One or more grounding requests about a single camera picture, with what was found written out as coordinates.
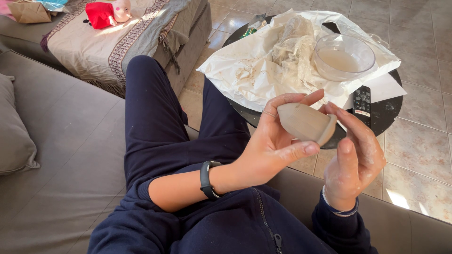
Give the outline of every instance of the sleeve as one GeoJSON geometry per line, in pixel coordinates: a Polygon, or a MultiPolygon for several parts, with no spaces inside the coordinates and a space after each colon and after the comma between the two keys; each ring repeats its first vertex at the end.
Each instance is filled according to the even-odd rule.
{"type": "Polygon", "coordinates": [[[312,223],[314,234],[338,254],[378,254],[370,245],[370,233],[358,212],[348,217],[335,215],[322,199],[314,208],[312,223]]]}
{"type": "Polygon", "coordinates": [[[165,253],[179,239],[179,219],[149,197],[151,180],[135,181],[120,205],[94,229],[88,254],[165,253]]]}

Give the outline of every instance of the knee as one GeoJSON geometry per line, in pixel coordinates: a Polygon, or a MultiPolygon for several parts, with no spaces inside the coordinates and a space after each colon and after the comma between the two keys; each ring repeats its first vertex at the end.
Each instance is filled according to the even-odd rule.
{"type": "Polygon", "coordinates": [[[134,56],[127,65],[126,76],[129,72],[144,71],[150,68],[162,69],[157,60],[150,56],[134,56]]]}

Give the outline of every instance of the navy sweatpants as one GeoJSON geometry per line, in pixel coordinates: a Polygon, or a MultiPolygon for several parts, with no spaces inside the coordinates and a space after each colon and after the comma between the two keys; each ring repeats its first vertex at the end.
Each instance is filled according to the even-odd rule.
{"type": "Polygon", "coordinates": [[[141,177],[199,170],[207,160],[228,164],[242,154],[250,140],[246,121],[206,77],[199,138],[193,141],[184,127],[187,114],[155,59],[134,57],[126,77],[127,190],[141,177]]]}

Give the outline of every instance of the brown paper bag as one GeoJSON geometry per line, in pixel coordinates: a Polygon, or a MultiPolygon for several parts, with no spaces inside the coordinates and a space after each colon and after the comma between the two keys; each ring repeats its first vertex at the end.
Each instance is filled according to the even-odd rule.
{"type": "Polygon", "coordinates": [[[43,23],[52,21],[50,12],[41,3],[19,0],[14,3],[9,3],[7,6],[19,23],[43,23]]]}

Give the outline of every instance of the black fitness tracker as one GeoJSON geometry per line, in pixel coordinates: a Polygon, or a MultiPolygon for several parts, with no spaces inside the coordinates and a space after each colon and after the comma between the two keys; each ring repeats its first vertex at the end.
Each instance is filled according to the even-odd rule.
{"type": "Polygon", "coordinates": [[[209,169],[216,167],[216,166],[220,166],[220,165],[221,165],[221,163],[219,163],[219,162],[208,160],[208,161],[204,162],[201,166],[201,170],[200,170],[201,190],[202,190],[202,192],[204,192],[206,197],[208,197],[209,199],[216,200],[216,199],[219,199],[224,196],[224,194],[222,194],[222,195],[217,194],[213,190],[213,186],[210,185],[210,180],[209,180],[209,169]]]}

